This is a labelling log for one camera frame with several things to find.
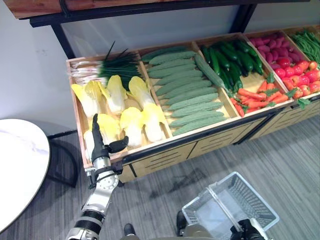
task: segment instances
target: black metal bar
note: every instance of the black metal bar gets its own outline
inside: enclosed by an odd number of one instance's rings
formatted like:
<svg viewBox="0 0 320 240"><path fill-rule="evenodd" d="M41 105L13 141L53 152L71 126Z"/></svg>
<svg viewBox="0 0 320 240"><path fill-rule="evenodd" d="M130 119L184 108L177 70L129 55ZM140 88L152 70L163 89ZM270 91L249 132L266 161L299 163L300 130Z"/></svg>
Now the black metal bar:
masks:
<svg viewBox="0 0 320 240"><path fill-rule="evenodd" d="M240 5L229 33L243 33L254 14L257 4Z"/></svg>
<svg viewBox="0 0 320 240"><path fill-rule="evenodd" d="M196 9L232 5L255 5L265 3L292 3L309 2L310 0L184 0L170 2L154 2L124 6L100 7L87 10L70 11L65 17L63 12L47 15L33 16L21 19L30 19L32 27L41 27L62 23L70 23L89 19L108 18L115 16L145 14L182 9Z"/></svg>
<svg viewBox="0 0 320 240"><path fill-rule="evenodd" d="M75 53L70 46L70 43L67 39L67 36L66 36L61 24L54 23L54 24L51 24L51 27L52 27L52 30L53 30L56 38L58 39L58 41L61 45L61 47L63 48L63 51L64 51L66 57L68 59L74 59L76 57Z"/></svg>
<svg viewBox="0 0 320 240"><path fill-rule="evenodd" d="M257 115L253 115L250 117L241 118L237 121L233 121L233 122L221 125L221 126L217 126L215 128L210 128L205 131L197 132L195 134L188 135L185 137L176 138L174 140L165 142L163 144L159 144L154 147L150 147L150 148L132 153L130 155L127 155L123 158L123 163L128 164L128 163L131 163L132 161L135 161L135 160L138 160L138 159L150 156L150 155L154 155L154 154L157 154L159 152L162 152L162 151L165 151L168 149L179 147L182 144L191 143L193 141L208 137L212 134L216 134L216 133L219 133L224 130L228 130L228 129L235 128L235 127L240 127L243 124L250 123L252 121L255 121L255 120L264 118L266 116L272 115L272 114L276 113L277 111L278 111L277 109L270 109L269 111L261 112L261 113L258 113Z"/></svg>

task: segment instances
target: red radish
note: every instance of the red radish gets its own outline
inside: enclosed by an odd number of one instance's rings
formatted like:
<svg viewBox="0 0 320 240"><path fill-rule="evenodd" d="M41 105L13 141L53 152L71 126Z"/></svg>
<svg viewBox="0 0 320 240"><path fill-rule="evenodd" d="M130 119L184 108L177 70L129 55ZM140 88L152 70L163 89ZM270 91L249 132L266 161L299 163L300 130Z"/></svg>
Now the red radish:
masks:
<svg viewBox="0 0 320 240"><path fill-rule="evenodd" d="M265 53L270 52L270 48L268 46L266 46L266 45L258 46L258 50L262 51L262 52L265 52Z"/></svg>
<svg viewBox="0 0 320 240"><path fill-rule="evenodd" d="M300 62L298 62L298 64L297 64L301 69L302 69L302 71L305 71L305 70L307 70L308 69L308 67L309 67L309 63L307 62L307 61L300 61Z"/></svg>
<svg viewBox="0 0 320 240"><path fill-rule="evenodd" d="M304 73L304 71L302 71L301 67L299 65L295 65L292 67L294 70L294 74L300 76L301 74Z"/></svg>
<svg viewBox="0 0 320 240"><path fill-rule="evenodd" d="M279 57L278 52L275 50L272 50L271 53L272 53L273 61L277 61L277 59Z"/></svg>
<svg viewBox="0 0 320 240"><path fill-rule="evenodd" d="M320 80L320 70L308 71L304 75L310 79L310 83Z"/></svg>
<svg viewBox="0 0 320 240"><path fill-rule="evenodd" d="M310 92L310 88L307 85L300 85L299 88L302 91L302 96L308 96L309 94L311 94Z"/></svg>
<svg viewBox="0 0 320 240"><path fill-rule="evenodd" d="M274 57L272 56L271 52L267 52L265 54L265 59L269 64L272 64Z"/></svg>
<svg viewBox="0 0 320 240"><path fill-rule="evenodd" d="M270 38L265 38L265 39L262 39L263 41L263 44L268 44L270 42Z"/></svg>
<svg viewBox="0 0 320 240"><path fill-rule="evenodd" d="M290 64L291 64L289 58L287 58L287 57L284 57L284 58L281 58L281 59L278 58L276 63L279 64L282 69L290 67Z"/></svg>
<svg viewBox="0 0 320 240"><path fill-rule="evenodd" d="M282 48L287 48L287 47L289 47L291 44L290 44L290 42L288 41L288 40L284 40L283 42L282 42L282 45L281 45L281 47Z"/></svg>
<svg viewBox="0 0 320 240"><path fill-rule="evenodd" d="M309 70L315 70L318 64L315 61L309 62Z"/></svg>
<svg viewBox="0 0 320 240"><path fill-rule="evenodd" d="M295 75L295 70L292 67L288 66L284 70L285 70L285 76L288 78Z"/></svg>
<svg viewBox="0 0 320 240"><path fill-rule="evenodd" d="M286 76L286 71L282 68L278 68L275 70L275 73L279 76L279 78L283 79Z"/></svg>
<svg viewBox="0 0 320 240"><path fill-rule="evenodd" d="M275 47L276 48L281 48L281 45L282 45L282 41L278 38L275 40Z"/></svg>
<svg viewBox="0 0 320 240"><path fill-rule="evenodd" d="M270 42L268 43L268 47L270 49L274 49L276 47L276 41L271 39Z"/></svg>
<svg viewBox="0 0 320 240"><path fill-rule="evenodd" d="M293 53L293 52L289 52L289 53L288 53L288 56L289 56L290 58L292 58L292 61L293 61L294 63L298 63L298 62L300 61L300 57L299 57L298 54L295 54L295 53Z"/></svg>
<svg viewBox="0 0 320 240"><path fill-rule="evenodd" d="M272 63L272 64L270 64L270 66L271 66L271 68L272 68L273 70L276 70L276 69L281 68L281 66L280 66L279 64L277 64L277 63Z"/></svg>
<svg viewBox="0 0 320 240"><path fill-rule="evenodd" d="M262 57L264 58L264 59L266 59L266 54L263 52L263 51L261 51L261 50L258 50L259 51L259 53L262 55Z"/></svg>

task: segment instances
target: round table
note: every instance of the round table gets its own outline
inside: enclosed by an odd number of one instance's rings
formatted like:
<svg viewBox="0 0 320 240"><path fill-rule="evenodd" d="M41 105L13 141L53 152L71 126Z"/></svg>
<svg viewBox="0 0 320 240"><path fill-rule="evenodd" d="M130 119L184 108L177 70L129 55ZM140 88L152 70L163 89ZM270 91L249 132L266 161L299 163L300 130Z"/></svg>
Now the round table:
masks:
<svg viewBox="0 0 320 240"><path fill-rule="evenodd" d="M45 133L20 119L0 120L0 232L24 211L47 174L50 147Z"/></svg>

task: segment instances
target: foot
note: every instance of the foot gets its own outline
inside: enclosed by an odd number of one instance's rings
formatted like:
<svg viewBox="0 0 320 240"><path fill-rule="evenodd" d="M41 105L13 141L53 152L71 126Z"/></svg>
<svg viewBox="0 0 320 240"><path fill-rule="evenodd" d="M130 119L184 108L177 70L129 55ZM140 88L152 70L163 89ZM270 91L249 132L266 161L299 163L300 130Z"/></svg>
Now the foot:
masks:
<svg viewBox="0 0 320 240"><path fill-rule="evenodd" d="M176 228L177 228L176 235L178 237L183 236L183 230L186 228L187 224L188 224L187 220L184 214L182 213L182 211L178 211L176 215Z"/></svg>
<svg viewBox="0 0 320 240"><path fill-rule="evenodd" d="M123 232L125 236L129 236L129 235L136 235L134 226L132 226L132 224L127 223L124 228L123 228Z"/></svg>

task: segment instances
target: cucumber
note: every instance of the cucumber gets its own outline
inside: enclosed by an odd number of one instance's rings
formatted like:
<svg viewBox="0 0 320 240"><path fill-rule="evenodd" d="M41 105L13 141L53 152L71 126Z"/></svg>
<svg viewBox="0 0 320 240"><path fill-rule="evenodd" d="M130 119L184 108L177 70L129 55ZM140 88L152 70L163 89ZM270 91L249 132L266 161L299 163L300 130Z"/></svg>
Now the cucumber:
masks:
<svg viewBox="0 0 320 240"><path fill-rule="evenodd" d="M190 59L195 54L196 53L194 51L181 51L181 52L163 54L163 55L155 56L154 58L152 58L149 61L149 64L158 65L158 64L163 64L165 62L169 62L177 59Z"/></svg>
<svg viewBox="0 0 320 240"><path fill-rule="evenodd" d="M166 76L160 79L155 83L155 85L165 85L172 81L177 81L178 79L181 79L181 78L202 77L203 75L204 75L203 72L199 70L177 72L170 76Z"/></svg>
<svg viewBox="0 0 320 240"><path fill-rule="evenodd" d="M243 41L241 40L236 40L234 42L234 44L236 45L236 47L241 50L242 52L244 53L248 53L249 52L249 46L248 44L244 43Z"/></svg>
<svg viewBox="0 0 320 240"><path fill-rule="evenodd" d="M182 52L187 50L186 46L172 46L167 48L161 48L152 52L149 52L142 56L142 61L149 62L154 57L161 55L161 54L167 54L167 53L176 53L176 52Z"/></svg>
<svg viewBox="0 0 320 240"><path fill-rule="evenodd" d="M171 99L171 98L174 98L175 96L187 93L191 90L199 89L203 87L210 87L211 85L212 83L209 80L194 81L184 86L171 90L170 92L164 95L163 99Z"/></svg>
<svg viewBox="0 0 320 240"><path fill-rule="evenodd" d="M195 64L203 72L204 75L217 87L226 88L222 79L212 70L206 61L199 55L194 56Z"/></svg>
<svg viewBox="0 0 320 240"><path fill-rule="evenodd" d="M210 59L211 59L211 67L215 71L215 73L218 76L220 76L219 62L218 62L215 50L212 47L209 48L209 54L210 54Z"/></svg>
<svg viewBox="0 0 320 240"><path fill-rule="evenodd" d="M179 134L184 134L187 133L189 131L195 130L195 129L199 129L205 126L209 126L211 124L216 124L219 123L221 121L226 120L226 118L224 116L214 116L214 117L208 117L208 118L204 118L195 122L191 122L188 123L182 127L180 127L179 129L177 129L176 131L174 131L172 133L173 136L177 136Z"/></svg>
<svg viewBox="0 0 320 240"><path fill-rule="evenodd" d="M203 87L200 89L191 90L185 94L181 94L170 98L168 101L165 102L164 105L172 105L183 100L192 99L197 96L206 95L206 94L214 94L217 90L214 87Z"/></svg>
<svg viewBox="0 0 320 240"><path fill-rule="evenodd" d="M252 63L252 59L250 58L250 56L247 53L244 53L240 50L237 50L236 53L239 56L240 61L241 61L242 65L244 66L244 68L248 72L251 72L252 69L254 68L254 65Z"/></svg>
<svg viewBox="0 0 320 240"><path fill-rule="evenodd" d="M195 60L193 59L177 59L173 61L167 61L165 63L150 67L147 72L153 72L161 69L168 69L168 68L173 68L177 66L182 66L182 65L188 65L188 64L195 64Z"/></svg>
<svg viewBox="0 0 320 240"><path fill-rule="evenodd" d="M169 67L166 69L151 71L148 73L148 75L150 78L159 79L159 78L164 78L164 77L170 76L175 73L193 70L195 68L196 68L195 64L187 64L187 65L174 66L174 67Z"/></svg>
<svg viewBox="0 0 320 240"><path fill-rule="evenodd" d="M237 61L237 59L238 59L237 55L233 51L231 51L227 47L225 47L224 45L220 46L220 50L227 59L229 59L231 61Z"/></svg>
<svg viewBox="0 0 320 240"><path fill-rule="evenodd" d="M178 109L171 114L171 118L182 118L191 114L195 114L201 111L216 110L223 106L224 104L220 101L204 102L199 104L194 104L185 108Z"/></svg>
<svg viewBox="0 0 320 240"><path fill-rule="evenodd" d="M209 54L209 50L208 48L206 48L206 46L202 46L201 47L201 52L203 53L204 59L205 61L210 64L211 63L211 58L210 58L210 54Z"/></svg>
<svg viewBox="0 0 320 240"><path fill-rule="evenodd" d="M222 66L222 67L225 68L225 69L230 68L230 63L229 63L229 61L226 59L226 57L225 57L221 52L219 52L218 50L216 50L214 53L216 54L216 57L217 57L217 59L218 59L218 62L219 62L219 64L220 64L220 66Z"/></svg>
<svg viewBox="0 0 320 240"><path fill-rule="evenodd" d="M203 78L200 76L179 78L176 81L172 81L166 85L163 85L155 92L155 94L157 96L161 96L163 94L170 92L172 89L179 88L179 87L184 86L186 84L201 81L201 80L203 80Z"/></svg>
<svg viewBox="0 0 320 240"><path fill-rule="evenodd" d="M215 100L218 98L218 93L209 93L206 95L196 96L187 100L183 100L177 103L172 104L167 111L174 111L178 109L182 109L194 104L201 104L201 103L207 103L211 102L212 100Z"/></svg>
<svg viewBox="0 0 320 240"><path fill-rule="evenodd" d="M169 124L171 128L176 128L176 127L181 127L183 125L193 123L195 121L201 120L201 119L207 119L207 118L212 118L212 117L223 117L224 114L220 111L200 111L196 112L191 115L184 116L182 118L179 118L177 120L174 120Z"/></svg>

